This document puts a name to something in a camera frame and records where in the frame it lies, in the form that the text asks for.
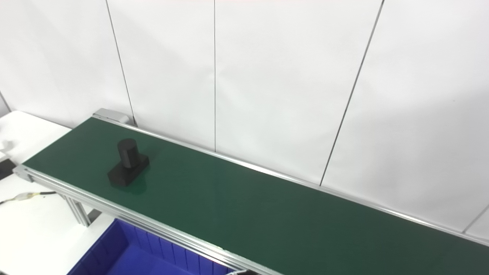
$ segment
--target blue plastic bin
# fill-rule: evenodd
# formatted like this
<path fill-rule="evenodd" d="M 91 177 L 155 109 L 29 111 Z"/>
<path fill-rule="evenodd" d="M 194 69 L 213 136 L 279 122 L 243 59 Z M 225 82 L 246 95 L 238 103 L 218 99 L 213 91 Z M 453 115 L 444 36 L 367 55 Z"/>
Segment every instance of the blue plastic bin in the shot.
<path fill-rule="evenodd" d="M 114 220 L 68 275 L 225 275 L 231 269 Z"/>

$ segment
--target white backdrop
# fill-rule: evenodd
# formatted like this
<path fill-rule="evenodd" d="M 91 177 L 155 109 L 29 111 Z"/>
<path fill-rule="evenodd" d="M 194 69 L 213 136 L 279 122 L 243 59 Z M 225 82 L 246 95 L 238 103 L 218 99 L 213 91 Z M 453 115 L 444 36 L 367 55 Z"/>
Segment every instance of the white backdrop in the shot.
<path fill-rule="evenodd" d="M 488 13 L 480 0 L 385 2 L 324 186 L 457 230 L 480 213 Z"/>
<path fill-rule="evenodd" d="M 68 127 L 99 108 L 132 116 L 104 1 L 2 0 L 0 38 L 12 110 Z"/>
<path fill-rule="evenodd" d="M 3 98 L 0 97 L 0 117 L 8 114 L 10 111 L 7 107 L 7 105 L 5 104 L 5 101 L 3 100 Z"/>
<path fill-rule="evenodd" d="M 99 108 L 134 113 L 143 129 L 320 183 L 380 2 L 216 0 L 214 13 L 213 0 L 109 0 L 128 94 L 103 0 L 0 0 L 0 91 L 70 127 Z M 324 186 L 457 230 L 477 216 L 488 12 L 385 2 Z M 489 232 L 485 220 L 468 232 Z"/>
<path fill-rule="evenodd" d="M 217 0 L 217 151 L 319 184 L 379 6 Z"/>
<path fill-rule="evenodd" d="M 138 126 L 214 150 L 214 2 L 109 7 Z"/>

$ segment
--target cable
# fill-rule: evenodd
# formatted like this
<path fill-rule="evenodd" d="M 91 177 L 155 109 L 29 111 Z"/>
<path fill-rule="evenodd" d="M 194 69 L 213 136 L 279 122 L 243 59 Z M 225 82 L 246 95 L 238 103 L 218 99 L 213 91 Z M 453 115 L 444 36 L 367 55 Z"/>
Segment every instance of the cable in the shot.
<path fill-rule="evenodd" d="M 56 191 L 50 191 L 50 192 L 39 192 L 39 195 L 52 195 L 56 194 Z"/>
<path fill-rule="evenodd" d="M 4 200 L 3 202 L 0 202 L 0 205 L 4 204 L 6 202 L 10 202 L 10 201 L 28 200 L 32 197 L 37 196 L 37 195 L 52 195 L 52 194 L 56 194 L 56 192 L 55 191 L 49 191 L 49 192 L 37 192 L 37 193 L 33 193 L 33 192 L 20 193 L 19 195 L 15 196 L 11 199 Z"/>

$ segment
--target conveyor belt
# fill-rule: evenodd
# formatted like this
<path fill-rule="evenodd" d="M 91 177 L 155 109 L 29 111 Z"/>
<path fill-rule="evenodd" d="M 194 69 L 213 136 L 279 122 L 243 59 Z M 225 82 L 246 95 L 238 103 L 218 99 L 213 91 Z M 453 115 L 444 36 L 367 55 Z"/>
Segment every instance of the conveyor belt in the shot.
<path fill-rule="evenodd" d="M 107 172 L 124 138 L 151 164 L 130 186 L 114 187 Z M 489 274 L 489 247 L 96 118 L 24 165 L 93 206 L 208 242 L 203 254 L 224 263 L 238 255 L 284 275 Z M 213 254 L 219 248 L 228 258 Z"/>

